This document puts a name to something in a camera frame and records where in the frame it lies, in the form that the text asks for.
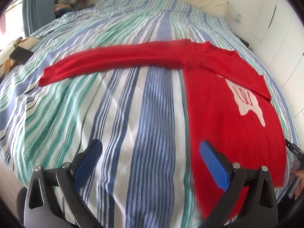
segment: red sweater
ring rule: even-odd
[[[245,168],[266,165],[275,187],[282,186],[285,142],[278,116],[269,102],[264,77],[236,51],[190,40],[149,42],[95,48],[70,55],[44,70],[45,86],[65,78],[134,66],[182,69],[189,113],[191,163],[195,192],[206,218],[223,194],[200,157],[209,140],[231,162]],[[246,190],[233,213],[239,213]]]

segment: blue gripper pad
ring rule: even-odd
[[[74,189],[76,191],[79,191],[86,185],[101,154],[102,143],[100,140],[96,140],[95,145],[92,147],[86,158],[82,161],[82,163],[79,165],[79,167],[74,173]]]
[[[207,142],[201,142],[199,150],[201,157],[211,173],[216,185],[218,188],[226,191],[230,184],[228,172],[210,149]]]

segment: pile of clothes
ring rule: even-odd
[[[86,8],[86,0],[58,0],[54,5],[56,19],[64,14]]]

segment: wall outlet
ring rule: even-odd
[[[229,17],[240,24],[243,22],[242,15],[240,13],[230,12]]]

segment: bed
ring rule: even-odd
[[[32,36],[40,39],[32,49],[35,54],[0,83],[0,156],[28,186],[36,165],[59,167],[84,151],[93,138],[101,139],[106,153],[80,195],[104,227],[201,223],[190,168],[184,83],[181,71],[142,67],[84,75],[43,88],[37,85],[45,67],[74,52],[174,39],[210,41],[237,50],[265,76],[284,136],[298,142],[288,102],[259,60],[223,19],[179,0],[101,0],[93,8],[65,14]],[[144,104],[150,109],[143,120],[137,107]],[[155,127],[160,128],[157,134]],[[148,136],[155,148],[137,147],[136,135]],[[173,146],[159,146],[164,141]],[[277,197],[285,190],[294,161],[286,153],[285,184],[276,189]],[[141,168],[130,164],[132,157]],[[159,174],[166,179],[165,172],[173,182],[164,180],[150,188],[150,177]],[[62,194],[55,192],[67,220],[73,222]],[[138,192],[145,201],[136,206]],[[150,192],[159,197],[157,203]]]

